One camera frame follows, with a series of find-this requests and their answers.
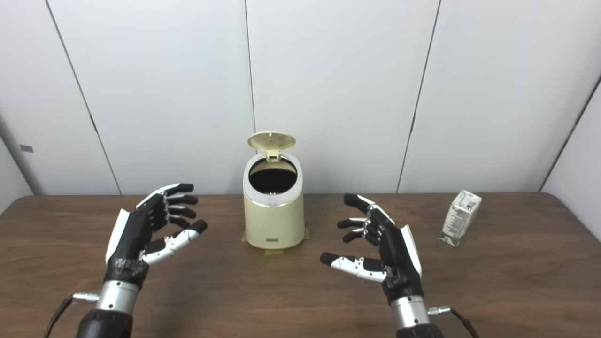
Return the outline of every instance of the beige trash can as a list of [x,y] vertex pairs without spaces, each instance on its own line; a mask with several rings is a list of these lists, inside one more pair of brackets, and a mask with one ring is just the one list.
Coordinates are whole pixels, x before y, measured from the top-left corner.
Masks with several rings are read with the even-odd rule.
[[279,132],[260,132],[248,138],[259,151],[244,169],[246,240],[254,247],[294,247],[305,236],[302,170],[299,161],[282,150],[296,140]]

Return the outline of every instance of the black tape wrap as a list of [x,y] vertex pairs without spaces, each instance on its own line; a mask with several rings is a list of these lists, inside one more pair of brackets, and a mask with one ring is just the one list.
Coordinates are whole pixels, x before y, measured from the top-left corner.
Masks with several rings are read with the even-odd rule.
[[132,283],[142,289],[150,265],[143,260],[111,258],[106,267],[104,281],[118,280]]

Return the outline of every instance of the wooden table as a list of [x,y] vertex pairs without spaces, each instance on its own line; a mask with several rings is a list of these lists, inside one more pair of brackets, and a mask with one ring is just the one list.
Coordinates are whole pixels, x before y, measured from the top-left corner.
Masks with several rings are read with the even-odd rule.
[[[449,305],[482,338],[599,337],[601,244],[555,197],[482,194],[464,242],[440,240],[452,194],[368,194],[409,223],[428,306]],[[98,292],[119,208],[140,196],[26,197],[0,217],[0,336],[41,337],[60,301]],[[153,265],[134,311],[134,337],[394,337],[378,283],[319,262],[322,251],[377,257],[365,241],[343,244],[336,222],[358,217],[342,195],[308,195],[310,239],[283,255],[240,241],[239,195],[200,196],[209,229]],[[175,226],[164,229],[173,232]],[[52,337],[73,337],[91,304],[71,306]],[[446,338],[468,337],[452,315],[434,318]]]

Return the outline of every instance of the black forearm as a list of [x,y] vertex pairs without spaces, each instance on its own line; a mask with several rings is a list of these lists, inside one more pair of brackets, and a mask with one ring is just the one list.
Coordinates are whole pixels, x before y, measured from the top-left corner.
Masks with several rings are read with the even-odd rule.
[[436,325],[421,324],[398,330],[397,338],[444,338],[444,336]]
[[130,338],[132,327],[132,315],[94,309],[81,319],[76,338]]

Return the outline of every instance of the cable connector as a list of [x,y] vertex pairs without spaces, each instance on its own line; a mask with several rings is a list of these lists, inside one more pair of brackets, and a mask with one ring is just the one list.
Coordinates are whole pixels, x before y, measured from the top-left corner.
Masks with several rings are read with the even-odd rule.
[[428,309],[429,316],[442,315],[443,313],[451,312],[451,308],[448,306],[437,306]]
[[100,299],[100,296],[96,293],[78,292],[73,294],[73,301],[86,301],[90,303],[96,303]]

